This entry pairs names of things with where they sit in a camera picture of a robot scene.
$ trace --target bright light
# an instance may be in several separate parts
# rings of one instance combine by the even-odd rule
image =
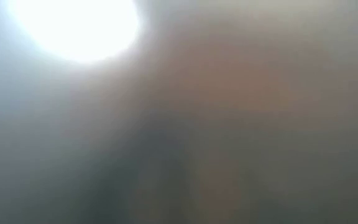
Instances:
[[[119,54],[140,28],[131,0],[10,0],[9,6],[41,48],[76,62]]]

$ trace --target sun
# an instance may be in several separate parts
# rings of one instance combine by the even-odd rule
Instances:
[[[76,62],[116,56],[140,31],[131,0],[9,0],[9,10],[42,49]]]

